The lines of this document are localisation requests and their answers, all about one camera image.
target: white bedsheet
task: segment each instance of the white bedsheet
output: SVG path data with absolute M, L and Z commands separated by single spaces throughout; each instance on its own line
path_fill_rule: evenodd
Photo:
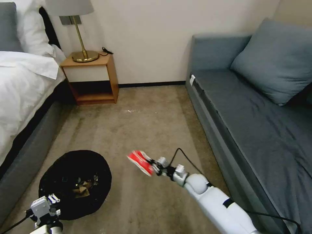
M 65 79 L 58 66 L 65 56 L 61 50 L 55 56 L 0 52 L 0 165 L 15 137 Z

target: black bag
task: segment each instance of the black bag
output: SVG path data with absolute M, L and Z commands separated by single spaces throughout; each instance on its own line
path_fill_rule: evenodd
M 90 195 L 76 198 L 74 189 L 92 184 Z M 61 220 L 73 220 L 96 212 L 111 189 L 111 171 L 106 160 L 90 150 L 70 151 L 58 158 L 42 176 L 39 197 L 54 193 L 59 199 Z

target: red object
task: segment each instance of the red object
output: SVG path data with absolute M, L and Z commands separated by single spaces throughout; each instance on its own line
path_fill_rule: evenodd
M 143 171 L 148 176 L 152 176 L 154 169 L 147 162 L 147 160 L 150 160 L 150 158 L 143 151 L 134 150 L 127 157 L 131 162 L 137 165 L 141 171 Z

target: carpet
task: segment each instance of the carpet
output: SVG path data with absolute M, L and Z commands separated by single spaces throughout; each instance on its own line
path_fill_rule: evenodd
M 168 160 L 181 147 L 217 187 L 228 193 L 215 157 L 183 85 L 120 89 L 117 104 L 70 106 L 42 168 L 9 215 L 2 230 L 24 217 L 38 197 L 41 176 L 71 150 L 93 150 L 108 162 L 111 191 L 102 207 L 74 221 L 62 221 L 66 234 L 219 233 L 187 191 L 167 177 L 148 177 L 126 155 L 143 150 Z M 178 153 L 173 165 L 191 164 Z M 30 233 L 29 219 L 10 233 Z

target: sofa armrest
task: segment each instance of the sofa armrest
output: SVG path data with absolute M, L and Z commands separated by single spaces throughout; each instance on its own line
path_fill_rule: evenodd
M 250 35 L 197 34 L 192 38 L 189 73 L 196 70 L 229 69 L 243 51 Z

